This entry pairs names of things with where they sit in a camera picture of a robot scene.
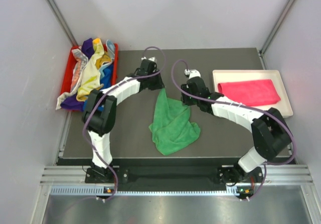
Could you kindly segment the green towel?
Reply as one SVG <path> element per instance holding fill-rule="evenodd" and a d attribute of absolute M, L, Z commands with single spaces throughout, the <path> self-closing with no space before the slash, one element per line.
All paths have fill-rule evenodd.
<path fill-rule="evenodd" d="M 190 108 L 168 98 L 164 88 L 159 92 L 149 130 L 152 142 L 162 155 L 180 151 L 199 138 L 201 129 L 190 121 L 190 115 Z"/>

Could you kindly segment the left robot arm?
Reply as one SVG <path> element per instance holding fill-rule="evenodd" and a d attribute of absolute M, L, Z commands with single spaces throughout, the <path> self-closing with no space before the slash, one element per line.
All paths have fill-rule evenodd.
<path fill-rule="evenodd" d="M 156 59 L 143 57 L 141 65 L 132 74 L 119 83 L 104 89 L 92 90 L 86 100 L 82 121 L 90 136 L 93 150 L 91 169 L 103 182 L 113 178 L 114 171 L 110 164 L 110 133 L 115 125 L 117 106 L 130 96 L 141 91 L 164 88 Z"/>

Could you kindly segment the pink towel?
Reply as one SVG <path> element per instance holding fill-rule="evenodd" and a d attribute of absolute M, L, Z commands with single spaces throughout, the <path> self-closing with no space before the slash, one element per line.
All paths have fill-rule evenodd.
<path fill-rule="evenodd" d="M 272 80 L 260 79 L 218 83 L 218 91 L 247 106 L 272 105 L 281 101 Z"/>

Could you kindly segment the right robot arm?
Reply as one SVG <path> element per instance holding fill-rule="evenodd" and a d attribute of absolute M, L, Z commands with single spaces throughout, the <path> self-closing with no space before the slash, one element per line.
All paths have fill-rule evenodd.
<path fill-rule="evenodd" d="M 230 100 L 219 92 L 210 92 L 201 77 L 188 79 L 182 84 L 182 103 L 196 105 L 211 115 L 230 120 L 252 134 L 254 146 L 234 164 L 237 180 L 247 181 L 259 165 L 272 161 L 292 142 L 292 134 L 279 110 L 267 111 Z"/>

